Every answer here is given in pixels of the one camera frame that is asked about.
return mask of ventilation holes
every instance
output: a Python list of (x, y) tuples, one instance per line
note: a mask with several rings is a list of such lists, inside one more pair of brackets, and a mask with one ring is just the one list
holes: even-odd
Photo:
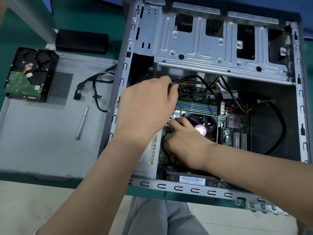
[(64, 110), (73, 74), (55, 72), (46, 102), (27, 100), (26, 106)]

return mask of barcode sticker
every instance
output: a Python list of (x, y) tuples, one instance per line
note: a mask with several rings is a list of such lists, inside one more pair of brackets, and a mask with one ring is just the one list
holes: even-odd
[(205, 186), (205, 179), (189, 176), (179, 176), (180, 183), (194, 184), (199, 186)]
[(157, 142), (157, 135), (154, 135), (152, 138), (152, 143), (151, 143), (151, 150), (150, 150), (150, 156), (149, 156), (149, 165), (151, 167), (154, 166), (154, 158), (156, 155), (156, 143)]

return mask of green work surface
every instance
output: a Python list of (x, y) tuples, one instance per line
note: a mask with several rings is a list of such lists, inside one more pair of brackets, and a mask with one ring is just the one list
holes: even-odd
[[(50, 15), (41, 0), (30, 0), (42, 17), (56, 29), (70, 29), (107, 33), (109, 48), (105, 58), (118, 59), (120, 46), (125, 29), (123, 9), (98, 0), (53, 0), (53, 17)], [(41, 39), (27, 24), (24, 23), (12, 10), (8, 9), (0, 27), (0, 86), (4, 86), (11, 63), (18, 47), (44, 49), (45, 41)], [(306, 64), (308, 67), (309, 82), (307, 94), (313, 101), (313, 43), (306, 42)], [(4, 89), (0, 92), (0, 105), (4, 100)], [(46, 186), (76, 188), (81, 180), (68, 179), (66, 181), (39, 180), (32, 175), (19, 173), (0, 173), (0, 180), (31, 183)], [(218, 205), (224, 207), (236, 206), (235, 201), (216, 199), (203, 196), (194, 196), (163, 191), (151, 190), (131, 186), (127, 195), (157, 199), (186, 201), (200, 204)]]

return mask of tiled floor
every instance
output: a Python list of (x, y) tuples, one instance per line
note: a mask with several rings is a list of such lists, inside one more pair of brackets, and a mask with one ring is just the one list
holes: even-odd
[[(0, 234), (32, 234), (71, 195), (72, 189), (0, 181)], [(125, 196), (110, 235), (123, 229), (131, 196)], [(188, 203), (210, 235), (296, 235), (293, 217)]]

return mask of cpu fan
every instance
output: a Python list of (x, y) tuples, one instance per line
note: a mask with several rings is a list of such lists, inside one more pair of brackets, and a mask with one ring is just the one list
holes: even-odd
[(187, 114), (185, 117), (206, 138), (216, 138), (217, 121), (210, 115)]

